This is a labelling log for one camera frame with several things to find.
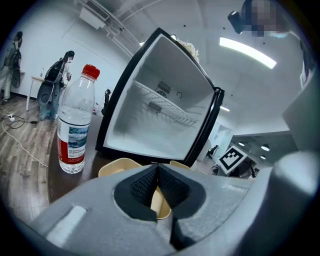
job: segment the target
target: guitar case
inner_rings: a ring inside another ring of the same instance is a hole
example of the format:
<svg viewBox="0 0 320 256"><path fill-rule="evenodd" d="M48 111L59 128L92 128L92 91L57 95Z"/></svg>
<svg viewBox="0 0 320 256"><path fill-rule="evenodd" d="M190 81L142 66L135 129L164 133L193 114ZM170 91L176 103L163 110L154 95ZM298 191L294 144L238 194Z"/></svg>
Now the guitar case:
<svg viewBox="0 0 320 256"><path fill-rule="evenodd" d="M19 69L14 69L12 72L12 80L11 80L11 85L14 88L19 88L20 86L20 70Z"/></svg>
<svg viewBox="0 0 320 256"><path fill-rule="evenodd" d="M64 65L65 62L61 59L53 64L45 74L44 81L42 82L36 96L36 102L40 107L48 104L54 91L55 84L60 83Z"/></svg>

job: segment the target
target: plastic bottle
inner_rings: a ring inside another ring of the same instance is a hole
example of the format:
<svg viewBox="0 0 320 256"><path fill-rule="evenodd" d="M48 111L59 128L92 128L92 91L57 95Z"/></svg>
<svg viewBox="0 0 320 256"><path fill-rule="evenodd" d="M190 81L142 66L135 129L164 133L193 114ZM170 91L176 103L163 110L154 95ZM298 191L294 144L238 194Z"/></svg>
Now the plastic bottle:
<svg viewBox="0 0 320 256"><path fill-rule="evenodd" d="M68 174L85 165L85 147L95 105L94 83L100 70L85 65L81 77L65 89L58 109L58 153L61 168Z"/></svg>

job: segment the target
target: mini fridge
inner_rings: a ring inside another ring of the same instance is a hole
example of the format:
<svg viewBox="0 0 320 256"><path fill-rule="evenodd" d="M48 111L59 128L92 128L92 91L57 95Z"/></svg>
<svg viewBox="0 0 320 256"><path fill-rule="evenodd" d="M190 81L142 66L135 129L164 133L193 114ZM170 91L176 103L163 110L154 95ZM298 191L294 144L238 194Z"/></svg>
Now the mini fridge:
<svg viewBox="0 0 320 256"><path fill-rule="evenodd" d="M224 90L158 28L121 75L107 105L96 150L143 163L191 166L216 122Z"/></svg>

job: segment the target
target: ceiling light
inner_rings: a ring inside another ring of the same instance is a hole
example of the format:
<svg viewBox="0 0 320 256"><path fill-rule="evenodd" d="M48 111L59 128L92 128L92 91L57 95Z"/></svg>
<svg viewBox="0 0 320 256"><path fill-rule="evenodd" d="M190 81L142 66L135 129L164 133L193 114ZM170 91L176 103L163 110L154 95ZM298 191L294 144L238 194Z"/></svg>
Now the ceiling light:
<svg viewBox="0 0 320 256"><path fill-rule="evenodd" d="M220 109L222 109L222 110L225 110L225 111L230 111L230 109L229 108L226 108L226 107L224 107L224 106L220 106Z"/></svg>
<svg viewBox="0 0 320 256"><path fill-rule="evenodd" d="M174 39L174 40L176 40L176 41L178 40L178 39L177 39L177 36L176 36L175 34L172 34L171 37L172 37L172 39ZM146 42L146 41L140 42L139 45L140 45L140 46L143 46L143 45L145 44L145 42Z"/></svg>
<svg viewBox="0 0 320 256"><path fill-rule="evenodd" d="M234 50L239 51L243 54L246 54L246 55L256 59L257 61L263 63L264 65L266 65L270 69L273 69L274 66L277 64L272 58L268 57L267 55L263 54L262 52L254 49L248 45L245 45L243 43L220 37L220 45L234 49Z"/></svg>
<svg viewBox="0 0 320 256"><path fill-rule="evenodd" d="M262 148L263 150L265 150L265 151L270 151L270 147L269 147L268 144L263 144L263 145L261 146L261 148Z"/></svg>

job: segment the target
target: bottle label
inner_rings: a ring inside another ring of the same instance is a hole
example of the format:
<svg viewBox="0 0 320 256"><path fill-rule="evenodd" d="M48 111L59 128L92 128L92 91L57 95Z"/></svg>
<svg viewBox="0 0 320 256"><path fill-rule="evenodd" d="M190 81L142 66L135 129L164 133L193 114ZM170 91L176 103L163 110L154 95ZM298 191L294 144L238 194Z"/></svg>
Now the bottle label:
<svg viewBox="0 0 320 256"><path fill-rule="evenodd" d="M58 153L62 162L74 165L84 160L89 125L73 125L58 118Z"/></svg>

